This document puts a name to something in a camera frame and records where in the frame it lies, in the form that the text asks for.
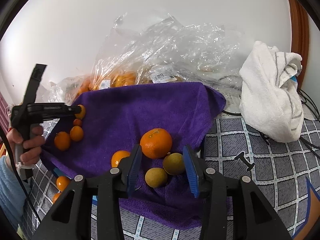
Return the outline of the person's left hand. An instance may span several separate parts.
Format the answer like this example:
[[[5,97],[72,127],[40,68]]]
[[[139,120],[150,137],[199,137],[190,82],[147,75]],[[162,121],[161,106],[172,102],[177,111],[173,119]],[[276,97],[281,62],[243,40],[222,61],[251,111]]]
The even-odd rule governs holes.
[[[45,143],[42,126],[35,125],[31,133],[34,137],[30,140],[24,140],[20,133],[14,128],[7,133],[7,139],[13,152],[15,151],[15,145],[23,146],[23,148],[27,150],[27,152],[20,156],[20,161],[27,166],[34,165],[39,161],[42,152],[41,146]]]

